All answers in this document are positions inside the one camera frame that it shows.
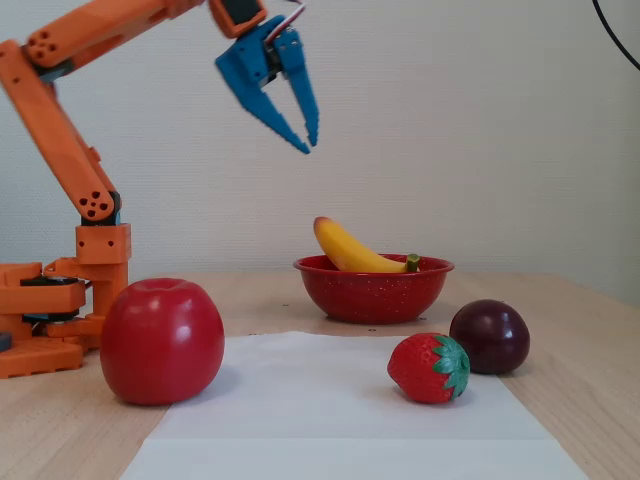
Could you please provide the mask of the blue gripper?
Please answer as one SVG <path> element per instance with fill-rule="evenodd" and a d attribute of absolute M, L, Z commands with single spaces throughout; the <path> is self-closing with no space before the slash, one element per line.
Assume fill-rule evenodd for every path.
<path fill-rule="evenodd" d="M 285 75 L 304 117 L 308 140 L 317 145 L 319 109 L 306 68 L 299 33 L 287 27 L 271 42 L 267 37 L 284 21 L 277 15 L 242 34 L 221 54 L 215 65 L 241 106 L 291 146 L 309 154 L 309 147 L 275 108 L 264 87 L 279 74 Z"/>

